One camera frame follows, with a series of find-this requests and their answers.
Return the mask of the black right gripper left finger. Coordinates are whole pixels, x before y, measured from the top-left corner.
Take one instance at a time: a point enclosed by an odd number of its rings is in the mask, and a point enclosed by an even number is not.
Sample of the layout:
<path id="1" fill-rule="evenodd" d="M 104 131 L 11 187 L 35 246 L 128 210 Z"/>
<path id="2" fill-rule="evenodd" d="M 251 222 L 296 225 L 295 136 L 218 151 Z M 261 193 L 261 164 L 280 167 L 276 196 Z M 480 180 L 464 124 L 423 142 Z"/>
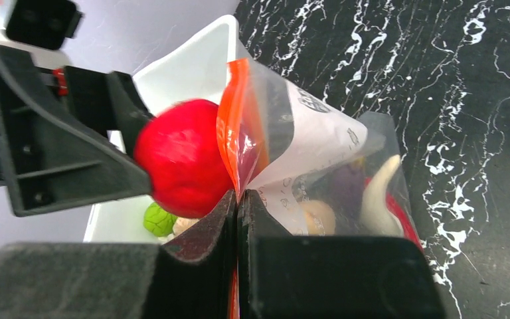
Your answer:
<path id="1" fill-rule="evenodd" d="M 228 318 L 236 198 L 164 245 L 0 249 L 0 318 Z"/>

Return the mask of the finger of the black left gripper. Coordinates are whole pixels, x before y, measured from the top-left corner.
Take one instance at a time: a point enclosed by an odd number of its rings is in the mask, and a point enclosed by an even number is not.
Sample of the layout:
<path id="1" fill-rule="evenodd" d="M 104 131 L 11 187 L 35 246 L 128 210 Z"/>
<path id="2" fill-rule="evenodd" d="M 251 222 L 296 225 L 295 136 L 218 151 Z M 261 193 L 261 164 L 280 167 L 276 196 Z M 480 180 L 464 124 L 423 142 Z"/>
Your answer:
<path id="1" fill-rule="evenodd" d="M 133 157 L 139 133 L 153 119 L 129 74 L 63 68 L 64 103 L 85 126 L 106 137 L 119 131 L 125 153 Z"/>
<path id="2" fill-rule="evenodd" d="M 64 67 L 37 67 L 27 51 L 0 45 L 0 187 L 18 217 L 152 190 L 119 131 L 104 137 L 68 112 Z"/>

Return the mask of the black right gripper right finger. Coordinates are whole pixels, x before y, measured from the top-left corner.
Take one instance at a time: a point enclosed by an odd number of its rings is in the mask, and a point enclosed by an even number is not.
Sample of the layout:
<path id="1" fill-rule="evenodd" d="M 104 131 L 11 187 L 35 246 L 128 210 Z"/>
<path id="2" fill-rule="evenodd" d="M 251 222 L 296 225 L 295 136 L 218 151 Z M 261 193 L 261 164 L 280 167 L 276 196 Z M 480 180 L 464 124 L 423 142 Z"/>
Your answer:
<path id="1" fill-rule="evenodd" d="M 399 237 L 295 236 L 247 191 L 238 206 L 241 318 L 445 318 L 420 249 Z"/>

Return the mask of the tan toy garlic bulb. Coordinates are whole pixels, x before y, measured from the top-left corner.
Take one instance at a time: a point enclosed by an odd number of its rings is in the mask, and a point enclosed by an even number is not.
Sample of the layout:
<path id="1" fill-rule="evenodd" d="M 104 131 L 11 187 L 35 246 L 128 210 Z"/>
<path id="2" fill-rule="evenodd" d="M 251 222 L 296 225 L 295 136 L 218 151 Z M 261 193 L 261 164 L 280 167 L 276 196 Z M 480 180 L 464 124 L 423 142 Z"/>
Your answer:
<path id="1" fill-rule="evenodd" d="M 299 203 L 307 223 L 309 235 L 334 235 L 336 217 L 333 209 L 320 200 L 303 201 Z"/>

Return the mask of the red yellow toy pomegranate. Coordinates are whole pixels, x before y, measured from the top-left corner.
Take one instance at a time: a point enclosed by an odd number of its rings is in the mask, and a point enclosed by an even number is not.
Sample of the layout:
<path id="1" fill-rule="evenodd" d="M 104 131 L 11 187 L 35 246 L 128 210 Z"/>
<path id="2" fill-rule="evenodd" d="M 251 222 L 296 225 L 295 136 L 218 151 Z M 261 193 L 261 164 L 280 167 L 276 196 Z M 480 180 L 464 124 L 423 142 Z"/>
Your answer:
<path id="1" fill-rule="evenodd" d="M 233 187 L 216 142 L 217 112 L 205 99 L 180 102 L 136 140 L 133 157 L 150 177 L 152 198 L 178 217 L 204 217 Z"/>

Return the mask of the clear zip bag orange zipper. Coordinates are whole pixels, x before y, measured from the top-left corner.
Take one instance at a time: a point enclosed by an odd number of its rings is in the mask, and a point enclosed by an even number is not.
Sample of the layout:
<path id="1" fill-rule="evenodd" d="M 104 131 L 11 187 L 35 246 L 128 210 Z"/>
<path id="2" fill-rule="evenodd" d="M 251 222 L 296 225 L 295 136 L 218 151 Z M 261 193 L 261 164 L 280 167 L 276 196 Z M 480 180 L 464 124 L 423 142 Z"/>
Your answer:
<path id="1" fill-rule="evenodd" d="M 325 175 L 361 160 L 366 179 L 389 157 L 400 155 L 392 118 L 377 112 L 352 118 L 251 58 L 231 61 L 228 69 L 217 134 L 238 204 L 247 191 L 256 191 L 271 217 L 295 236 L 389 237 L 372 234 L 360 216 L 352 221 L 336 214 L 326 202 Z M 401 165 L 400 157 L 388 191 L 412 219 Z M 333 209 L 334 235 L 308 234 L 299 203 L 310 200 L 324 201 Z M 234 318 L 241 318 L 238 297 L 237 268 Z"/>

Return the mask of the white toy garlic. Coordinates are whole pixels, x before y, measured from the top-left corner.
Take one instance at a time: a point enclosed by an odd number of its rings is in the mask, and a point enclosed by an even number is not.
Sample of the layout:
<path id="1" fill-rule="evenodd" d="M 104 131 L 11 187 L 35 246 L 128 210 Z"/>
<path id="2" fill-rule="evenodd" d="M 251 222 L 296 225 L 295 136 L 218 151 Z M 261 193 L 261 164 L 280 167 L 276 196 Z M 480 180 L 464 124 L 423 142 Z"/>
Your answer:
<path id="1" fill-rule="evenodd" d="M 399 219 L 386 203 L 388 185 L 400 167 L 400 155 L 389 157 L 370 179 L 363 192 L 361 223 L 374 235 L 403 237 Z"/>

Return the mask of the purple toy eggplant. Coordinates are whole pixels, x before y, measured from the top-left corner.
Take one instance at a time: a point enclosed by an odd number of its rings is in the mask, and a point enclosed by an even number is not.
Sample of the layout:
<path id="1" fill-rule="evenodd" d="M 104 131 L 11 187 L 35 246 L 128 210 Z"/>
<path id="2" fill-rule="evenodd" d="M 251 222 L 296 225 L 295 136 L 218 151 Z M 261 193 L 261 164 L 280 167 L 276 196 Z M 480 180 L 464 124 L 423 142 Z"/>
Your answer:
<path id="1" fill-rule="evenodd" d="M 325 175 L 325 194 L 339 216 L 356 221 L 359 219 L 365 189 L 364 164 L 357 160 L 335 168 Z"/>

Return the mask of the red toy chili pepper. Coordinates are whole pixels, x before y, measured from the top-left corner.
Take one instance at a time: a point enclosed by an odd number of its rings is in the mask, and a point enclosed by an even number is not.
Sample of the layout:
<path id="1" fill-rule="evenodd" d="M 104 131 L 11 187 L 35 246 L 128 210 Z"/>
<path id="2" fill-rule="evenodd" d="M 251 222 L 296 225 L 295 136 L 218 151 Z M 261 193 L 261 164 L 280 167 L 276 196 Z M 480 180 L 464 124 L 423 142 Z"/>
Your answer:
<path id="1" fill-rule="evenodd" d="M 371 177 L 367 177 L 365 179 L 365 188 L 370 182 Z M 413 225 L 412 219 L 408 216 L 408 213 L 404 210 L 403 206 L 394 198 L 394 196 L 387 190 L 386 193 L 386 203 L 390 212 L 394 214 L 400 221 L 402 225 L 404 236 L 402 238 L 406 238 L 409 241 L 413 242 L 418 249 L 423 253 L 424 249 L 420 243 L 419 236 L 416 232 L 415 226 Z"/>

